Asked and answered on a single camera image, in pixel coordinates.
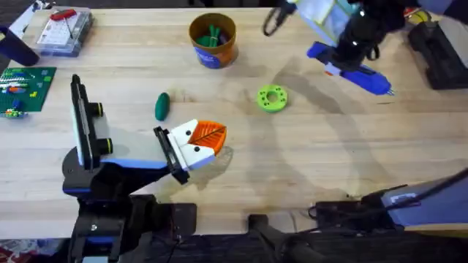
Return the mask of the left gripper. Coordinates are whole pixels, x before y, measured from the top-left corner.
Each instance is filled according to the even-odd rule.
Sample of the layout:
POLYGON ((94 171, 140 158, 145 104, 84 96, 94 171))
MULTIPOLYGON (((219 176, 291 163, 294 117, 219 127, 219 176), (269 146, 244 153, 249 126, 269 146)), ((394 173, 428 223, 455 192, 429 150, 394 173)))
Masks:
POLYGON ((73 124, 76 146, 62 163, 62 190, 81 200, 120 200, 167 175, 185 184, 227 136, 225 125, 197 119, 171 131, 158 126, 152 135, 111 127, 105 117, 75 117, 73 124))

